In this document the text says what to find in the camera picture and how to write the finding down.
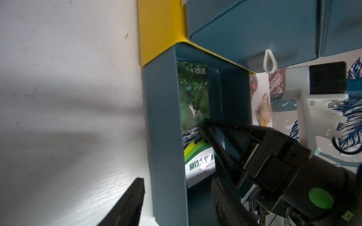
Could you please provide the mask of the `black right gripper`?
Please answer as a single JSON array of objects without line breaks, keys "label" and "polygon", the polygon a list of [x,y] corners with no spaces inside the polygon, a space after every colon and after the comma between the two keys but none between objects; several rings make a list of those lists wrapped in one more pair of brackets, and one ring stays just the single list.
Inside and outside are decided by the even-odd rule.
[{"label": "black right gripper", "polygon": [[210,141],[232,188],[258,186],[257,201],[268,210],[285,202],[286,218],[298,223],[357,223],[358,176],[314,155],[270,127],[215,129]]}]

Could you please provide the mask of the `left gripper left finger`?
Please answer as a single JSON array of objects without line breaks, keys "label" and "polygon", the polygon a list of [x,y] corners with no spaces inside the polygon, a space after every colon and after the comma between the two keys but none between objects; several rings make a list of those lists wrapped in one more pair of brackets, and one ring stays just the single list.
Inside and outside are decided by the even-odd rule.
[{"label": "left gripper left finger", "polygon": [[138,226],[144,195],[144,179],[136,178],[98,226]]}]

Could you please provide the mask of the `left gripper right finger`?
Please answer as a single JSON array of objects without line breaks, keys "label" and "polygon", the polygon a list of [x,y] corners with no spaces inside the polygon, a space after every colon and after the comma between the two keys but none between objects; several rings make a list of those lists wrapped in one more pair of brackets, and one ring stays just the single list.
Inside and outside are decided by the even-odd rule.
[{"label": "left gripper right finger", "polygon": [[219,226],[257,226],[241,200],[219,178],[213,178],[211,193]]}]

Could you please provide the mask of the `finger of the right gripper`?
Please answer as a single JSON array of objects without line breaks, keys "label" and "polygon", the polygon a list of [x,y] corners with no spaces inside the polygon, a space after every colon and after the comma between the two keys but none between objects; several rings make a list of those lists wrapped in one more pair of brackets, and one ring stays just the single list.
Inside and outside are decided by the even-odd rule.
[{"label": "finger of the right gripper", "polygon": [[227,132],[238,132],[242,135],[252,134],[252,136],[261,138],[268,130],[268,127],[243,124],[238,122],[221,121],[206,118],[200,123],[200,130],[208,141],[216,140],[215,129],[226,130]]}]

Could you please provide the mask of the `orange seed bag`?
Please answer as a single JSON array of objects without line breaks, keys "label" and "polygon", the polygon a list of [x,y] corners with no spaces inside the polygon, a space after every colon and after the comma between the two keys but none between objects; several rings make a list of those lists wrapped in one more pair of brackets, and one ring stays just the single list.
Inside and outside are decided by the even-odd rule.
[{"label": "orange seed bag", "polygon": [[255,110],[256,118],[261,126],[267,126],[272,121],[272,109],[270,99],[267,93],[263,95],[262,100]]}]

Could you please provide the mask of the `teal bottom drawer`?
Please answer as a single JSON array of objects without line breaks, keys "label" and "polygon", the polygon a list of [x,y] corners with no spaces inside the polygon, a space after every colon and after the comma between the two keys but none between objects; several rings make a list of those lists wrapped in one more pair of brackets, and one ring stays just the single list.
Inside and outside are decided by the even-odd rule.
[{"label": "teal bottom drawer", "polygon": [[186,185],[177,60],[208,66],[211,117],[223,121],[252,123],[249,72],[187,43],[144,66],[155,220],[161,226],[215,226],[211,177]]}]

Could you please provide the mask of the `green gourd seed bag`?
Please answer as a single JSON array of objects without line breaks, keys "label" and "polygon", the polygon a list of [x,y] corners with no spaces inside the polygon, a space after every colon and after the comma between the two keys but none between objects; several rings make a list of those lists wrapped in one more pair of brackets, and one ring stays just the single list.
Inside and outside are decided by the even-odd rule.
[{"label": "green gourd seed bag", "polygon": [[216,171],[214,149],[200,125],[210,118],[209,74],[205,64],[177,61],[187,188]]}]

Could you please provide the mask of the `chrysanthemum seed bag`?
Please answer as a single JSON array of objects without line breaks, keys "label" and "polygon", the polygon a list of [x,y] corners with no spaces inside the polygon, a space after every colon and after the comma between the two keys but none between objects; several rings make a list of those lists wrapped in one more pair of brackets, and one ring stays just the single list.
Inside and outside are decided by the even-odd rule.
[{"label": "chrysanthemum seed bag", "polygon": [[249,74],[249,80],[250,80],[250,95],[251,98],[253,98],[255,92],[257,91],[258,88],[258,79],[255,73],[250,73]]}]

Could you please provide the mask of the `teal drawer cabinet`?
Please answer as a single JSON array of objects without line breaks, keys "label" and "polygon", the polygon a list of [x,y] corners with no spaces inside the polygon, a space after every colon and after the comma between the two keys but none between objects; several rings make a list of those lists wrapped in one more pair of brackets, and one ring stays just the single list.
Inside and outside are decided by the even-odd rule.
[{"label": "teal drawer cabinet", "polygon": [[138,1],[141,61],[187,43],[254,72],[362,46],[361,1]]}]

